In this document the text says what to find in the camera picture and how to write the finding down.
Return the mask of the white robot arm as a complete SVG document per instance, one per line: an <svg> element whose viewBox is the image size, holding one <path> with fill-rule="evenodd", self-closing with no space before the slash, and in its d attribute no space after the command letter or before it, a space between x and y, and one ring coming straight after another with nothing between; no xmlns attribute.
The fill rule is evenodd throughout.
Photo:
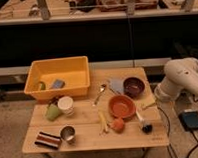
<svg viewBox="0 0 198 158"><path fill-rule="evenodd" d="M168 61L164 66L164 79L154 90L163 102L175 101L185 89L198 97L198 59L183 58Z"/></svg>

